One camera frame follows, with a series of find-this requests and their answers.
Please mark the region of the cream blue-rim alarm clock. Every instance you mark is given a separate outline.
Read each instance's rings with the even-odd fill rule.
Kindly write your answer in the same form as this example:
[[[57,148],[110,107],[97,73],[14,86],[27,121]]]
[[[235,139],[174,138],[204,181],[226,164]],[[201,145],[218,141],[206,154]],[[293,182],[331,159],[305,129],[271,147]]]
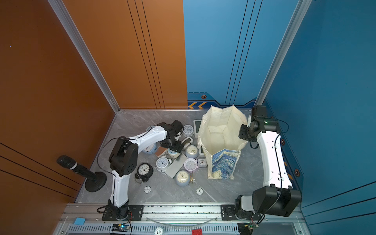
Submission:
[[[176,159],[180,156],[180,152],[176,152],[176,151],[173,151],[171,150],[170,148],[167,149],[167,153],[168,155],[172,158],[172,159]]]

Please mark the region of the cream canvas bag blue print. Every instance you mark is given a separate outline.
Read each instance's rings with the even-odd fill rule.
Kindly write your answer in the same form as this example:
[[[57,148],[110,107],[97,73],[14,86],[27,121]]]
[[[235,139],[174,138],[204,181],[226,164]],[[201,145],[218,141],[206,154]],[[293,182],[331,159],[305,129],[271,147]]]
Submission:
[[[198,146],[203,149],[208,178],[233,180],[236,165],[247,141],[239,138],[239,131],[247,124],[245,114],[235,106],[211,107],[202,116]]]

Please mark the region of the light blue triangular clock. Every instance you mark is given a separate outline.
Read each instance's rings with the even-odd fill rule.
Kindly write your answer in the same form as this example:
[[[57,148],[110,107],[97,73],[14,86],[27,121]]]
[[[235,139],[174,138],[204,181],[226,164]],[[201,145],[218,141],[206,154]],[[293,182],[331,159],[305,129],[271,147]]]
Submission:
[[[157,148],[158,148],[157,144],[154,143],[148,146],[147,148],[145,148],[143,152],[150,155],[150,154],[153,154],[157,150]]]

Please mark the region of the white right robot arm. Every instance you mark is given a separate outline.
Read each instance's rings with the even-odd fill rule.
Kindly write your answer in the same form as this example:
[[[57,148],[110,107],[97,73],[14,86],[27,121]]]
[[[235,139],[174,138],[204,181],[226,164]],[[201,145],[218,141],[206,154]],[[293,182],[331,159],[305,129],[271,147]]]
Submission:
[[[268,117],[267,108],[262,105],[252,108],[248,124],[240,128],[240,139],[257,143],[263,164],[263,186],[251,196],[240,195],[235,200],[235,215],[240,220],[252,220],[256,214],[257,223],[266,215],[289,217],[302,200],[285,167],[282,133],[279,120]]]

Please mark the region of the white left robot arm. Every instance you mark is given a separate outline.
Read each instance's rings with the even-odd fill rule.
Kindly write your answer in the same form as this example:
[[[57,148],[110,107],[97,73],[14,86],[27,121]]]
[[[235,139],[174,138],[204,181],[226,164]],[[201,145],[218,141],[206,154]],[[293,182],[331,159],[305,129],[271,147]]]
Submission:
[[[137,167],[138,154],[155,143],[172,151],[181,152],[183,144],[176,137],[182,134],[183,130],[183,124],[175,120],[171,124],[161,122],[154,128],[134,137],[121,136],[117,138],[109,156],[113,180],[111,196],[107,205],[116,220],[127,219],[129,181]]]

